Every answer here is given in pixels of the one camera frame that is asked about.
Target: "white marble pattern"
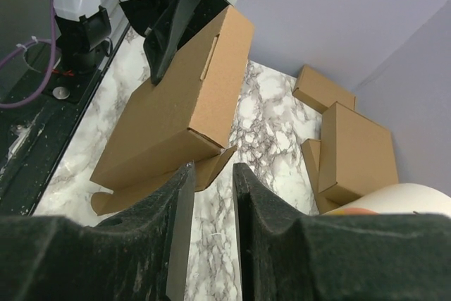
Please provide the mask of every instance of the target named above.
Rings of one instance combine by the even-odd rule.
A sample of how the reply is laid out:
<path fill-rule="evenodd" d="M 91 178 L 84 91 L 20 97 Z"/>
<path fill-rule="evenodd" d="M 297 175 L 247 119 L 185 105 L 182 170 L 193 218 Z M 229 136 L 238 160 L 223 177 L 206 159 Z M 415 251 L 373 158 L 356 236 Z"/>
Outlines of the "white marble pattern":
<path fill-rule="evenodd" d="M 35 215 L 63 214 L 94 226 L 89 182 L 131 92 L 149 77 L 142 38 L 130 31 L 59 164 Z M 321 116 L 294 99 L 295 79 L 249 62 L 230 144 L 238 150 L 211 186 L 194 198 L 186 300 L 241 300 L 232 165 L 246 162 L 259 179 L 305 214 L 317 214 L 300 144 L 319 137 Z"/>

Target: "small cardboard box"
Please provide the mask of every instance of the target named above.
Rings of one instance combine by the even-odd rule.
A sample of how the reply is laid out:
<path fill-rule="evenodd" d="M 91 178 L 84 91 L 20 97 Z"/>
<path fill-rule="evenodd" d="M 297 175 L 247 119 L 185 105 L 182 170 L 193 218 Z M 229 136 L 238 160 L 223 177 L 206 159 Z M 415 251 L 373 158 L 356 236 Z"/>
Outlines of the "small cardboard box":
<path fill-rule="evenodd" d="M 310 179 L 311 190 L 313 191 L 319 213 L 324 214 L 338 208 L 340 205 L 318 194 L 320 147 L 321 141 L 315 139 L 307 139 L 301 144 L 305 167 Z"/>
<path fill-rule="evenodd" d="M 334 102 L 340 102 L 353 110 L 356 102 L 355 95 L 308 65 L 302 67 L 296 80 L 293 96 L 319 113 L 323 113 Z"/>
<path fill-rule="evenodd" d="M 398 183 L 391 132 L 335 103 L 323 113 L 319 194 L 347 204 Z"/>
<path fill-rule="evenodd" d="M 130 97 L 91 180 L 98 214 L 119 211 L 196 161 L 197 190 L 218 175 L 234 149 L 228 136 L 254 27 L 232 6 L 183 46 L 158 86 L 146 81 Z"/>

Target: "marble surface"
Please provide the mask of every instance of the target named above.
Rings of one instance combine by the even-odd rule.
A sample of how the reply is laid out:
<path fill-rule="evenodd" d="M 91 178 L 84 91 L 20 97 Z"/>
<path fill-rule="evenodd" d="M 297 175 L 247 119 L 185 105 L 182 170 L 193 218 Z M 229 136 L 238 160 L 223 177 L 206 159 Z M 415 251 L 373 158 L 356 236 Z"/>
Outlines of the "marble surface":
<path fill-rule="evenodd" d="M 89 177 L 131 92 L 149 77 L 142 38 L 129 31 L 59 164 L 35 215 L 63 214 L 94 226 Z M 194 198 L 186 300 L 241 300 L 232 165 L 259 179 L 305 214 L 317 214 L 300 144 L 318 138 L 321 116 L 291 95 L 295 79 L 249 62 L 230 144 L 238 150 L 211 186 Z"/>

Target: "table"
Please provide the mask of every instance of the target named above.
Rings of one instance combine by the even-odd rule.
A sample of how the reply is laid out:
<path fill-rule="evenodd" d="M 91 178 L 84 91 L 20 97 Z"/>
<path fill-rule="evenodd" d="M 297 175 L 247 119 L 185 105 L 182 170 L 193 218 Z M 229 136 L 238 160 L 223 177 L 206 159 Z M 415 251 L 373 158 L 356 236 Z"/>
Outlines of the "table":
<path fill-rule="evenodd" d="M 108 191 L 89 181 L 132 91 L 150 76 L 143 38 L 130 30 L 77 129 L 35 215 L 64 215 L 86 226 L 97 216 L 90 198 Z M 295 79 L 250 61 L 230 144 L 237 151 L 211 186 L 194 198 L 186 300 L 241 300 L 232 165 L 245 162 L 296 209 L 318 213 L 300 145 L 319 138 L 321 115 L 292 95 Z"/>

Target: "cardboard box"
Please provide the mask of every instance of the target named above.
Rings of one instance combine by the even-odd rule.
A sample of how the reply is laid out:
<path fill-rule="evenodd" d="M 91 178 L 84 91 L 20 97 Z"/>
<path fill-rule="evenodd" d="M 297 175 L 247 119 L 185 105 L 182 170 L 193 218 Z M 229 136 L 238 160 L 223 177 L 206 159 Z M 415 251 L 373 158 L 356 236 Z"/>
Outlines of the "cardboard box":
<path fill-rule="evenodd" d="M 304 155 L 305 167 L 307 168 L 307 174 L 309 175 L 311 190 L 313 191 L 316 205 L 319 213 L 324 214 L 338 208 L 340 205 L 318 194 L 320 147 L 321 141 L 307 139 L 302 143 L 301 150 Z"/>
<path fill-rule="evenodd" d="M 323 113 L 335 102 L 353 110 L 356 102 L 355 95 L 308 65 L 302 67 L 293 96 L 319 113 Z"/>
<path fill-rule="evenodd" d="M 323 113 L 319 194 L 347 204 L 398 183 L 391 132 L 335 103 Z"/>
<path fill-rule="evenodd" d="M 198 165 L 197 189 L 211 183 L 233 154 L 221 150 L 228 146 L 253 31 L 227 7 L 177 52 L 158 86 L 146 81 L 133 92 L 91 177 L 114 191 L 93 196 L 96 213 L 134 204 L 137 191 L 150 194 L 189 161 Z"/>

